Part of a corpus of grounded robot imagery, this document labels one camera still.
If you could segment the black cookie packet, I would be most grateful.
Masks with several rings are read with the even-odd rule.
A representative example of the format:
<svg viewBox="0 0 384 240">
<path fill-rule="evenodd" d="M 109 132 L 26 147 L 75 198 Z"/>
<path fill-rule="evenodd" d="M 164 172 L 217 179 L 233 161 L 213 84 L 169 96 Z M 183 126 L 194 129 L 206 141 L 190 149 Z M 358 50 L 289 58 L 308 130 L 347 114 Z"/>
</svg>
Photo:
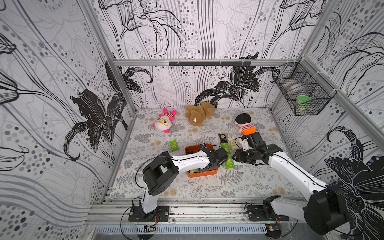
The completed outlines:
<svg viewBox="0 0 384 240">
<path fill-rule="evenodd" d="M 218 134 L 218 136 L 220 139 L 220 143 L 227 143 L 228 142 L 226 134 Z"/>
</svg>

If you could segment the yellow cookie packet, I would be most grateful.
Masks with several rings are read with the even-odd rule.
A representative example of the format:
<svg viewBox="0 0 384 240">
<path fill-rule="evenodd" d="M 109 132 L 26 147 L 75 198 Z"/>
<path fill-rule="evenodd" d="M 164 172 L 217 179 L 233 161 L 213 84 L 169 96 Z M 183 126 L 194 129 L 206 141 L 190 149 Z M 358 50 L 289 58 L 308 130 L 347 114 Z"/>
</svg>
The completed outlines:
<svg viewBox="0 0 384 240">
<path fill-rule="evenodd" d="M 236 151 L 239 147 L 235 140 L 230 140 L 231 150 Z"/>
</svg>

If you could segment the orange storage box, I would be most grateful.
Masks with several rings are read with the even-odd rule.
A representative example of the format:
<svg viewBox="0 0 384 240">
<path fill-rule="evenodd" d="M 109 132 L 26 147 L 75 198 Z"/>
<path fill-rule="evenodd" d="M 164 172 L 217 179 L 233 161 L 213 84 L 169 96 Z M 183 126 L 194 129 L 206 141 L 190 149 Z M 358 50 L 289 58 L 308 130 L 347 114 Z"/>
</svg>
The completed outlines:
<svg viewBox="0 0 384 240">
<path fill-rule="evenodd" d="M 185 154 L 189 155 L 192 153 L 197 153 L 201 149 L 200 145 L 195 145 L 195 146 L 188 146 L 185 148 Z M 206 167 L 204 169 L 197 169 L 199 172 L 198 173 L 193 173 L 190 174 L 189 171 L 187 172 L 187 175 L 189 178 L 197 178 L 197 177 L 204 177 L 204 176 L 211 176 L 215 175 L 218 172 L 218 168 L 214 167 Z"/>
</svg>

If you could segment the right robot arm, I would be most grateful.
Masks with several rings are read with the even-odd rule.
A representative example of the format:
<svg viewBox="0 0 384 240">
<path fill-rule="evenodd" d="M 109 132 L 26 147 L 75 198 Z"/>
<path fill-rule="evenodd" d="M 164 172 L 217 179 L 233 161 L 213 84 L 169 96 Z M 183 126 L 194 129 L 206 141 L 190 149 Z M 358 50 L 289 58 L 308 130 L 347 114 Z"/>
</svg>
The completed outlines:
<svg viewBox="0 0 384 240">
<path fill-rule="evenodd" d="M 266 220 L 296 219 L 304 221 L 317 234 L 325 235 L 348 222 L 344 192 L 330 187 L 309 174 L 295 163 L 277 145 L 267 145 L 260 133 L 243 135 L 236 141 L 238 149 L 232 159 L 254 166 L 267 165 L 289 180 L 303 195 L 305 201 L 297 201 L 274 195 L 264 199 L 262 206 L 249 207 L 250 220 L 264 217 Z"/>
</svg>

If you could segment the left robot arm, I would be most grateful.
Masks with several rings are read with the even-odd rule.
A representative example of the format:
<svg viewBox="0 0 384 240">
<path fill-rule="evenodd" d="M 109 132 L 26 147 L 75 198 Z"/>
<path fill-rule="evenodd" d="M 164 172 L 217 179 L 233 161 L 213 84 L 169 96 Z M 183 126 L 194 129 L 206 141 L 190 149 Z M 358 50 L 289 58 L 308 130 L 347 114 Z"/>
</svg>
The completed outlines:
<svg viewBox="0 0 384 240">
<path fill-rule="evenodd" d="M 192 150 L 183 156 L 172 156 L 163 152 L 155 157 L 144 169 L 143 180 L 146 184 L 142 210 L 145 214 L 157 208 L 157 201 L 163 192 L 172 184 L 178 175 L 192 172 L 197 176 L 205 176 L 206 172 L 218 169 L 229 157 L 223 147 L 214 149 L 211 145 L 193 146 Z"/>
</svg>

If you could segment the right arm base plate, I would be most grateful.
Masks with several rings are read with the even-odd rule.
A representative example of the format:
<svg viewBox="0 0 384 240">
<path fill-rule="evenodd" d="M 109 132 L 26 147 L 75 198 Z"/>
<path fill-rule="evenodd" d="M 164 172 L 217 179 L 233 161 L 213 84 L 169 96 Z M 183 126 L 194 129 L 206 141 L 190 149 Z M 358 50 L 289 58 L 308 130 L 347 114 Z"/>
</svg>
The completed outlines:
<svg viewBox="0 0 384 240">
<path fill-rule="evenodd" d="M 252 222 L 274 221 L 278 223 L 290 220 L 287 216 L 277 215 L 270 207 L 264 205 L 246 204 L 244 209 Z"/>
</svg>

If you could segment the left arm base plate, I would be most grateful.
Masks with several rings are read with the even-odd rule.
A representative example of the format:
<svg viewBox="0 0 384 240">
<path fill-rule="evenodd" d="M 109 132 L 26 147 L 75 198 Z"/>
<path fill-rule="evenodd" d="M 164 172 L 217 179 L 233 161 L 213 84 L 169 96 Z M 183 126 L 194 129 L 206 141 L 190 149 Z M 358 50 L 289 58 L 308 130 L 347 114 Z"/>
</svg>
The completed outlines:
<svg viewBox="0 0 384 240">
<path fill-rule="evenodd" d="M 167 222 L 169 213 L 169 206 L 157 206 L 154 211 L 147 214 L 144 212 L 142 206 L 134 206 L 130 210 L 129 222 Z"/>
</svg>

